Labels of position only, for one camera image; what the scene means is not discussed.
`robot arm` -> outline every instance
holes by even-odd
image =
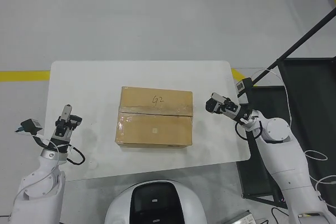
[[[39,137],[34,137],[35,142],[43,148],[39,157],[40,167],[21,179],[10,223],[59,223],[66,176],[58,166],[69,160],[67,148],[71,134],[82,121],[82,118],[71,115],[71,110],[70,105],[64,107],[48,146]],[[21,125],[16,132],[30,132],[35,136],[42,129],[38,121],[33,119]]]
[[[285,120],[267,119],[261,112],[243,108],[217,93],[207,101],[206,110],[224,114],[253,132],[264,165],[287,203],[290,224],[336,224],[336,217],[311,184],[305,154]],[[320,216],[301,217],[309,213]]]

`white robot body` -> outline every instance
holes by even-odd
[[[198,196],[172,180],[136,184],[110,205],[105,224],[185,223],[207,224]]]

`concrete floor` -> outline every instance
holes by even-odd
[[[0,71],[46,70],[55,60],[187,59],[227,60],[251,76],[258,70],[253,68],[269,66],[332,7],[329,0],[5,0],[0,1]],[[336,19],[293,54],[334,55]],[[21,177],[39,165],[34,141],[13,131],[27,118],[44,123],[48,84],[0,83],[0,215],[10,213]],[[261,84],[279,80],[267,76]],[[240,197],[235,163],[68,182],[61,221],[103,223],[122,190],[157,178],[192,188],[208,223],[247,209],[259,223],[274,222],[270,206]],[[287,223],[284,215],[277,216]]]

